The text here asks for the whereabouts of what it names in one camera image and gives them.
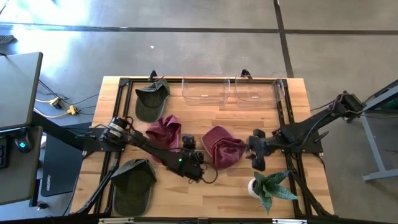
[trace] gray floor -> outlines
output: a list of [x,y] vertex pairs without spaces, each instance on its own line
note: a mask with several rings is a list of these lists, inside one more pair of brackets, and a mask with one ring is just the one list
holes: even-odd
[[[111,27],[277,28],[271,0],[40,2],[10,0],[0,21]],[[393,0],[280,0],[280,6],[286,29],[398,29],[398,3]],[[104,75],[148,75],[153,69],[159,75],[235,75],[248,68],[255,76],[277,72],[286,77],[279,34],[61,32],[35,27],[0,30],[0,34],[10,33],[17,41],[0,45],[0,52],[43,52],[41,79],[54,91],[70,97],[70,101],[98,93]],[[397,43],[398,35],[287,35],[294,77],[304,78],[313,108],[343,90],[365,100],[395,80]],[[93,98],[78,106],[95,103]],[[37,107],[47,114],[58,113],[43,104]],[[73,124],[91,119],[90,115],[80,115],[54,121]],[[377,169],[360,120],[352,124],[338,120],[323,129],[330,131],[322,143],[335,213],[345,218],[397,222],[398,178],[368,184],[362,181],[363,174]],[[68,195],[45,201],[49,201],[52,210],[36,212],[32,208],[22,214],[21,210],[27,210],[24,202],[2,206],[0,220],[59,215]]]

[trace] transparent plastic bin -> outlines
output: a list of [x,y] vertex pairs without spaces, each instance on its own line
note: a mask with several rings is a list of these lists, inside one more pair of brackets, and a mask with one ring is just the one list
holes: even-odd
[[231,94],[229,77],[214,74],[182,77],[182,96],[188,105],[225,105]]
[[239,107],[271,108],[285,97],[284,84],[281,78],[256,82],[251,77],[235,77],[235,91]]

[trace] wood grain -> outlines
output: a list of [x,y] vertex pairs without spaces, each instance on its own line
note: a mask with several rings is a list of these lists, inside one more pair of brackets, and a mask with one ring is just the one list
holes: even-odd
[[[93,126],[108,124],[112,117],[118,83],[120,77],[104,77],[98,104],[95,111]],[[288,79],[290,99],[293,106],[294,118],[302,121],[310,116],[307,93],[304,81],[301,78]],[[135,83],[134,88],[142,88],[148,83]],[[246,139],[252,134],[253,129],[259,128],[268,136],[271,131],[279,127],[277,111],[274,105],[266,108],[242,108],[237,106],[237,97],[234,86],[231,86],[231,94],[227,104],[223,106],[188,106],[182,96],[181,84],[171,83],[171,96],[167,100],[164,116],[174,114],[182,123],[182,133],[193,134],[197,140],[197,148],[203,149],[200,137],[215,125],[227,128],[236,138]],[[119,115],[122,114],[126,92],[122,95],[122,103]],[[145,132],[150,124],[136,119],[134,108],[137,96],[133,91],[130,103],[129,116],[134,118],[134,127]],[[75,196],[72,202],[71,212],[77,211],[88,200],[98,185],[104,153],[96,152],[83,161]],[[220,170],[217,181],[214,184],[204,182],[189,184],[187,178],[179,177],[166,168],[156,163],[148,153],[132,146],[126,148],[121,158],[121,164],[134,158],[149,159],[154,166],[157,183],[150,200],[150,208],[145,217],[227,217],[227,218],[262,218],[262,217],[294,217],[291,201],[273,199],[273,205],[269,215],[261,207],[258,199],[251,198],[248,194],[247,184],[253,178],[254,169],[251,161],[242,158],[237,164],[228,169]],[[311,154],[303,155],[305,175],[308,188],[320,201],[324,208],[333,213],[326,175],[319,158]],[[266,158],[265,175],[286,170],[283,154],[276,152]],[[211,180],[215,172],[209,168],[204,178]],[[289,187],[286,179],[282,185]],[[300,208],[304,212],[302,193],[298,188]],[[106,205],[108,188],[104,191],[101,209]]]

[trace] cap brim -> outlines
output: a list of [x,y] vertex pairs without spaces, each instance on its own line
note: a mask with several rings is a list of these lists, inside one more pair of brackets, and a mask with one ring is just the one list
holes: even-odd
[[113,211],[124,217],[138,217],[148,209],[152,188],[148,188],[141,195],[128,195],[115,188],[113,193]]
[[163,113],[166,100],[163,101],[158,107],[150,108],[145,106],[142,101],[137,97],[136,103],[136,116],[140,121],[153,123],[156,122]]

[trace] green cap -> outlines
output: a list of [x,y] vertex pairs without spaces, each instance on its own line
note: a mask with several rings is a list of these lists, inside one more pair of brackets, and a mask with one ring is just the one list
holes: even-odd
[[163,78],[136,90],[136,116],[139,120],[153,123],[157,121],[163,113],[166,99],[170,96],[170,87]]
[[121,166],[111,177],[115,186],[113,211],[125,217],[146,213],[152,188],[156,183],[155,171],[147,159],[133,159]]

